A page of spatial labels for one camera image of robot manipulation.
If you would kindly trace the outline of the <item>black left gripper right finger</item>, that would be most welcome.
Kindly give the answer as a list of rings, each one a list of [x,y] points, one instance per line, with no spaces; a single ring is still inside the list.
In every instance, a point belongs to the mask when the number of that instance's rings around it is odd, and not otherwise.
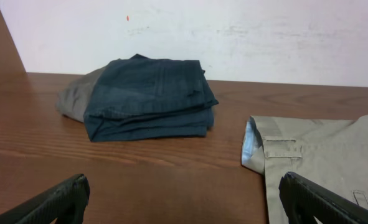
[[[279,196],[289,224],[368,224],[368,210],[295,172],[280,180]]]

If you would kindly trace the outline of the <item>khaki shorts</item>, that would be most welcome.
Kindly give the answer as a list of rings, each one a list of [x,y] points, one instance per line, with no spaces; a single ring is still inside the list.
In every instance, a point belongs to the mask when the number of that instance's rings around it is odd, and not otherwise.
[[[368,115],[356,120],[251,116],[242,165],[265,178],[270,223],[288,223],[278,190],[287,172],[368,210]]]

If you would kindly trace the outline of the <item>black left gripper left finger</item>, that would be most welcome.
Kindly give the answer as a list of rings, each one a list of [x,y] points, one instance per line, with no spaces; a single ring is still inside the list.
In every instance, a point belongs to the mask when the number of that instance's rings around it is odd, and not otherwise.
[[[0,224],[81,224],[89,198],[87,177],[76,174],[0,214]]]

